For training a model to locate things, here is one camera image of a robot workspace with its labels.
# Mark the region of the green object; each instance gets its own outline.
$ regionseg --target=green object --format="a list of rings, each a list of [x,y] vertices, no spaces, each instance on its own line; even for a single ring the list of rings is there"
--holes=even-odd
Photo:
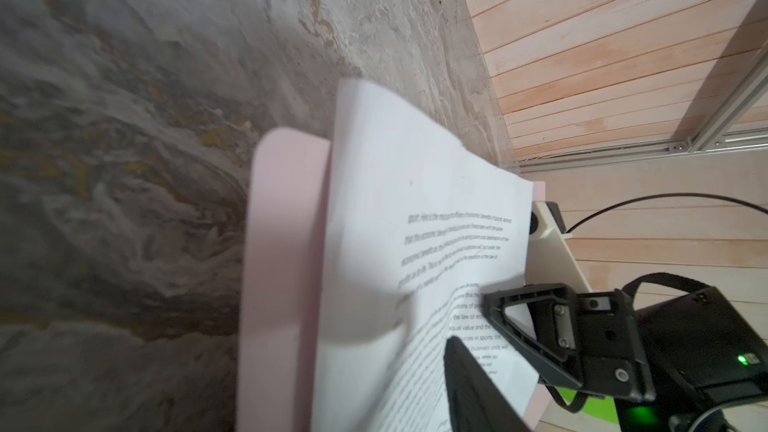
[[[559,388],[558,391],[568,402],[576,397],[576,392],[572,390]],[[581,411],[592,417],[611,422],[612,424],[619,423],[619,416],[616,414],[616,404],[614,404],[614,400],[610,397],[606,397],[605,399],[589,398]]]
[[[656,413],[650,407],[636,407],[627,410],[627,417],[632,424],[652,425],[659,421]]]

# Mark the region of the wood panel wall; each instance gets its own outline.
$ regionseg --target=wood panel wall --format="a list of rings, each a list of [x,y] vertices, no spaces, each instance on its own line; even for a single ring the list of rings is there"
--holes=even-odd
[[[466,1],[521,159],[683,139],[768,40],[768,0]]]
[[[666,158],[525,174],[546,182],[547,199],[566,226],[603,207],[664,192],[705,192],[768,206],[768,150]],[[596,290],[620,288],[652,272],[670,272],[717,286],[768,342],[768,216],[728,202],[666,198],[597,217],[568,245]],[[637,306],[667,300],[675,290],[644,284]],[[727,413],[743,432],[765,430],[768,404]],[[552,404],[538,432],[616,431],[617,426]]]

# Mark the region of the marble surface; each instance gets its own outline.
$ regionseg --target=marble surface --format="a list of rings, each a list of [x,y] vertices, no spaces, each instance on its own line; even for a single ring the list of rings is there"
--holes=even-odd
[[[232,430],[259,138],[397,91],[514,169],[464,0],[0,0],[0,429]]]

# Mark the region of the black strap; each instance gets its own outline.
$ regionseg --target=black strap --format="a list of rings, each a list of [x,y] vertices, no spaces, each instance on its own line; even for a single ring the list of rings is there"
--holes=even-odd
[[[666,272],[656,272],[654,274],[643,275],[638,277],[629,284],[622,287],[621,291],[629,295],[634,299],[635,294],[640,288],[640,284],[647,282],[649,284],[664,285],[666,287],[676,288],[683,292],[696,292],[703,288],[709,287],[709,285],[699,282],[696,279],[681,277],[675,274],[667,274]]]
[[[586,404],[587,399],[589,399],[589,396],[586,395],[584,392],[577,392],[576,395],[574,396],[574,399],[571,400],[571,403],[566,404],[565,399],[563,399],[563,396],[560,395],[560,392],[558,392],[558,389],[548,385],[547,390],[549,390],[549,394],[552,396],[552,398],[554,399],[555,403],[557,403],[557,405],[566,409],[568,412],[572,414],[576,414],[581,409],[583,409],[584,404]]]

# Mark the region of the pink clipboard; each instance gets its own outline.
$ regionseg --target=pink clipboard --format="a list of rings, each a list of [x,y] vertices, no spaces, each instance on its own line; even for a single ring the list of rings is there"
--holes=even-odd
[[[279,128],[251,166],[246,219],[236,429],[310,429],[331,143]],[[534,397],[534,428],[549,397]]]

